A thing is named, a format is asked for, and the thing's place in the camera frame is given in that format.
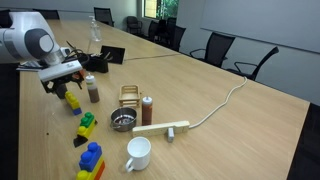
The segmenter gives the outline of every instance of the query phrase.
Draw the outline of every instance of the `power cord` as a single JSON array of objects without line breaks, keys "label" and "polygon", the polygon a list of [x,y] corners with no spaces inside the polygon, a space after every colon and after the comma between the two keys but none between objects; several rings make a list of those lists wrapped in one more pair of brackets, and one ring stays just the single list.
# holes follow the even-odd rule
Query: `power cord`
[{"label": "power cord", "polygon": [[241,88],[242,86],[244,86],[246,83],[247,83],[248,79],[247,77],[244,76],[244,82],[239,85],[239,86],[236,86],[234,88],[232,88],[229,92],[229,94],[227,95],[226,97],[226,100],[224,101],[224,103],[222,103],[221,105],[219,105],[218,107],[216,107],[213,111],[211,111],[205,118],[203,118],[200,122],[198,122],[197,124],[194,124],[194,125],[190,125],[189,126],[189,129],[192,129],[192,128],[195,128],[195,127],[198,127],[200,126],[202,123],[204,123],[213,113],[215,113],[217,110],[219,110],[221,107],[223,107],[224,105],[226,105],[229,101],[229,97],[231,96],[231,94],[233,93],[234,90],[238,89],[238,88]]}]

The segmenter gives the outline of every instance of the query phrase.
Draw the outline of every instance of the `coffee mug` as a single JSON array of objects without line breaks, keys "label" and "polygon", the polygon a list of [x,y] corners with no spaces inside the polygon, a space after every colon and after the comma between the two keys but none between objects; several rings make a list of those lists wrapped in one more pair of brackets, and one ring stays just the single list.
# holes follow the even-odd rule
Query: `coffee mug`
[{"label": "coffee mug", "polygon": [[147,138],[135,137],[127,146],[129,160],[126,164],[127,172],[142,170],[150,162],[151,144]]}]

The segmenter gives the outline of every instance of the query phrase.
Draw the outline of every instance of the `window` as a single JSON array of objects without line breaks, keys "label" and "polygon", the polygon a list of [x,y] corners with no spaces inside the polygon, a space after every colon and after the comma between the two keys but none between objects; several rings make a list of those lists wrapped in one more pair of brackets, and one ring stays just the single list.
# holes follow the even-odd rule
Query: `window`
[{"label": "window", "polygon": [[179,0],[144,0],[144,17],[167,19],[177,17]]}]

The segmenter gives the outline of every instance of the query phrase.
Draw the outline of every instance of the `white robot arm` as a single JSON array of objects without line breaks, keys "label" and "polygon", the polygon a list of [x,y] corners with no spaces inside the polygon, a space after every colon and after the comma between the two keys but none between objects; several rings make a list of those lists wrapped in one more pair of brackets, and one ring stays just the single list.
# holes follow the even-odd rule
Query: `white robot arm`
[{"label": "white robot arm", "polygon": [[[48,93],[73,81],[73,74],[82,66],[79,61],[63,63],[65,57],[43,16],[39,12],[10,12],[10,17],[12,26],[0,28],[0,63],[44,60],[49,67],[38,74]],[[52,88],[48,87],[50,81],[56,83]],[[81,81],[82,76],[75,80],[80,88]]]}]

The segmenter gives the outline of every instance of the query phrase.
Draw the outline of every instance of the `mug handle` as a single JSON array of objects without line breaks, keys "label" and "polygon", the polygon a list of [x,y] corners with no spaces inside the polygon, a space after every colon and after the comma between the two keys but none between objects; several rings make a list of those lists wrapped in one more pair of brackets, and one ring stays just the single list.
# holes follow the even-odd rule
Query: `mug handle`
[{"label": "mug handle", "polygon": [[131,172],[133,170],[132,162],[133,162],[133,158],[131,157],[126,164],[127,172]]}]

